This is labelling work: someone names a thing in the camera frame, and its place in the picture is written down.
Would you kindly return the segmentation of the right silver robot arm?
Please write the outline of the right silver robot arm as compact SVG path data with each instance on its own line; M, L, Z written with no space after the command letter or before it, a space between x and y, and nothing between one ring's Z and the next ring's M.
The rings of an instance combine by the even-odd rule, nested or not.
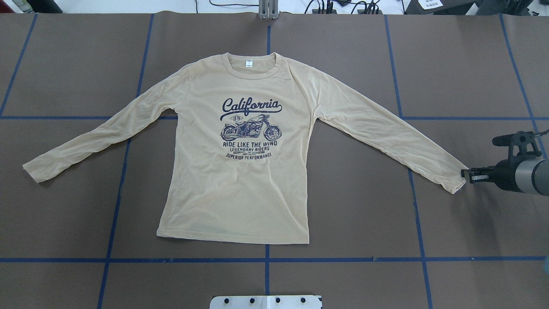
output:
M461 177L471 184L494 183L504 191L549 195L548 160L502 160L496 166L461 170Z

